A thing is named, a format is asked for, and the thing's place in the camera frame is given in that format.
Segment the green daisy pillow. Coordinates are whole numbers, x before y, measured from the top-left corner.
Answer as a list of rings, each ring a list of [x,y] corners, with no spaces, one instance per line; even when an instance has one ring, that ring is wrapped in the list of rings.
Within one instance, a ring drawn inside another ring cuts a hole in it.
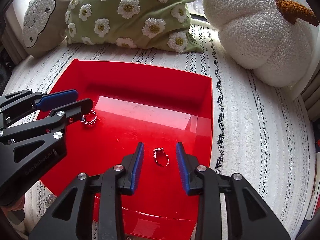
[[[188,3],[195,0],[70,0],[67,42],[124,48],[201,52],[189,33]]]

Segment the white black woven blanket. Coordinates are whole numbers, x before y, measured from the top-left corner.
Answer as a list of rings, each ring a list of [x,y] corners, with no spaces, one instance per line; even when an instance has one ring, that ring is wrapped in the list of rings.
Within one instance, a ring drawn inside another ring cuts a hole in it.
[[[298,235],[313,191],[316,150],[302,98],[270,87],[240,67],[223,49],[217,31],[193,25],[201,53],[124,49],[112,44],[58,47],[40,59],[24,59],[5,92],[50,91],[73,59],[125,61],[208,75],[213,81],[214,131],[211,168],[241,173],[259,192],[292,239]]]

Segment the beige pleated curtain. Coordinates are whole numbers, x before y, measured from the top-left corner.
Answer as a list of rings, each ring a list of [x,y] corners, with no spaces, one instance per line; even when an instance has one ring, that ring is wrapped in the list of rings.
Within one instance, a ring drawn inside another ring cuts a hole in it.
[[[315,122],[319,119],[320,112],[320,73],[317,72],[312,81],[303,90],[301,96],[304,101],[309,119]]]

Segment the beige sheep round pillow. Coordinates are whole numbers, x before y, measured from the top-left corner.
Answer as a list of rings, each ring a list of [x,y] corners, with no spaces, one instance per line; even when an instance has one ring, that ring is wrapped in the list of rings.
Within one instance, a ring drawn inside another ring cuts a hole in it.
[[[69,2],[30,0],[22,29],[24,46],[29,55],[40,58],[65,39],[65,13]]]

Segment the white pumpkin plush pillow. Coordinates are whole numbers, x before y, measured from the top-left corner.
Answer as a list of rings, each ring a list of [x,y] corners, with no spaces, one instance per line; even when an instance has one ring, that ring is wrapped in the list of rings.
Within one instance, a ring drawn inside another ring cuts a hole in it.
[[[307,72],[315,13],[298,0],[203,0],[208,22],[232,59],[273,87],[285,87]]]

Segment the red plastic tray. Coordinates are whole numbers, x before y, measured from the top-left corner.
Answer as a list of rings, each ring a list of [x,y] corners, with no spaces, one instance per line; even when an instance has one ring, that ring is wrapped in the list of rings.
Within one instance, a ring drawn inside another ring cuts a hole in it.
[[[66,129],[67,155],[41,181],[60,194],[81,172],[104,173],[144,144],[137,190],[122,196],[125,232],[150,239],[189,239],[198,196],[180,180],[176,144],[209,165],[213,140],[212,80],[149,64],[74,59],[52,92],[75,89],[93,101],[92,125]]]

